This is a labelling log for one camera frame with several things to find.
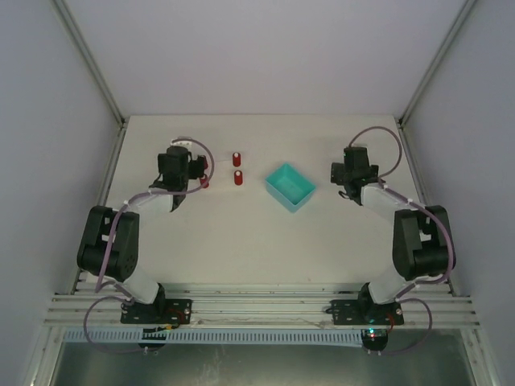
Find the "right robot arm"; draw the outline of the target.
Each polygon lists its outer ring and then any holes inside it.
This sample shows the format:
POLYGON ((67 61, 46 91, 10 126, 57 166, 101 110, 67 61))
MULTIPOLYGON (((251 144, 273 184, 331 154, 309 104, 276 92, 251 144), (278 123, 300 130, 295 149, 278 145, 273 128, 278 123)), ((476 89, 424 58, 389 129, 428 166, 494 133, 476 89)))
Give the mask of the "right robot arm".
POLYGON ((362 286, 356 308, 366 323, 378 324, 394 314, 401 297, 418 284, 446 281, 455 267, 447 211, 424 207, 387 187, 379 166, 362 146, 344 149, 343 161, 331 166, 331 183, 339 195, 373 211, 393 226, 392 265, 362 286))

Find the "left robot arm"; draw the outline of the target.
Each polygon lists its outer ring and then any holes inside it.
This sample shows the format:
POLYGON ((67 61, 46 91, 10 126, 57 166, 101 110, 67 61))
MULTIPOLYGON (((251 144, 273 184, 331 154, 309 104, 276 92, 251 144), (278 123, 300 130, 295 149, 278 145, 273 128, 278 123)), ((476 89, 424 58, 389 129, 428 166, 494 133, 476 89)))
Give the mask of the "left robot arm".
POLYGON ((163 285, 139 262, 142 220, 179 209, 187 196, 204 189, 214 175, 212 151, 192 138, 176 138, 157 156, 158 176, 119 208, 95 206, 88 214, 76 262, 97 278, 95 293, 112 286, 123 296, 126 317, 154 322, 166 313, 163 285))

